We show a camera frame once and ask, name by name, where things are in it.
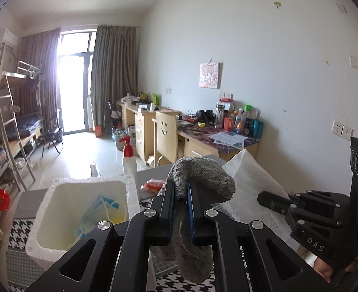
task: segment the wooden chair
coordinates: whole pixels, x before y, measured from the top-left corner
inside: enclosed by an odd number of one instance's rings
[[[47,138],[49,138],[51,141],[52,141],[52,144],[53,146],[55,146],[56,148],[56,151],[60,154],[61,151],[59,151],[56,147],[56,144],[55,142],[53,141],[53,139],[55,138],[56,135],[59,136],[59,139],[61,141],[61,144],[63,145],[64,147],[64,144],[63,144],[63,139],[61,138],[61,135],[59,134],[59,125],[58,125],[58,120],[59,120],[59,114],[60,114],[60,110],[57,109],[55,111],[55,113],[52,114],[50,120],[49,120],[49,125],[52,125],[52,122],[53,122],[53,127],[52,129],[46,131],[45,133],[42,133],[39,138],[44,138],[44,144],[42,146],[42,154],[41,154],[41,158],[44,156],[44,149],[45,149],[45,143],[47,142]]]
[[[178,159],[179,151],[176,117],[156,111],[156,125],[156,148],[162,155],[157,162],[157,166],[160,165],[163,157],[174,163]]]

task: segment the drawer handle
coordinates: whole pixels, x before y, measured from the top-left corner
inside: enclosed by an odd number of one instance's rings
[[[197,153],[196,151],[192,151],[192,152],[199,157],[203,157],[201,154]]]

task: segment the paper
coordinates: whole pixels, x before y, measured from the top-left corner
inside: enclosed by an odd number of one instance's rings
[[[244,148],[244,141],[247,137],[240,134],[231,133],[230,131],[224,131],[221,133],[213,134],[209,136],[214,139],[215,144],[226,145],[237,149]]]

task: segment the black chair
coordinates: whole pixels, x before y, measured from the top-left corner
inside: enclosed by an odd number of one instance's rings
[[[41,158],[44,156],[44,149],[45,149],[45,143],[47,142],[47,138],[49,138],[53,144],[53,146],[55,146],[56,148],[56,151],[60,154],[60,151],[57,149],[56,147],[56,144],[55,142],[53,141],[53,138],[58,135],[60,141],[61,141],[61,144],[63,145],[64,147],[64,144],[63,144],[63,139],[61,138],[61,135],[60,135],[60,129],[59,129],[59,125],[58,125],[58,120],[59,120],[59,114],[60,114],[60,110],[57,109],[55,113],[52,114],[51,116],[51,119],[49,120],[49,125],[52,124],[53,122],[53,127],[52,129],[46,131],[45,133],[42,133],[39,138],[44,138],[44,144],[42,146],[42,154],[41,154]]]

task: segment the air conditioner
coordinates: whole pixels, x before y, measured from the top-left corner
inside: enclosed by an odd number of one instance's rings
[[[8,29],[3,29],[0,31],[0,47],[2,47],[3,43],[6,43],[6,45],[12,49],[16,49],[18,45],[18,37]]]

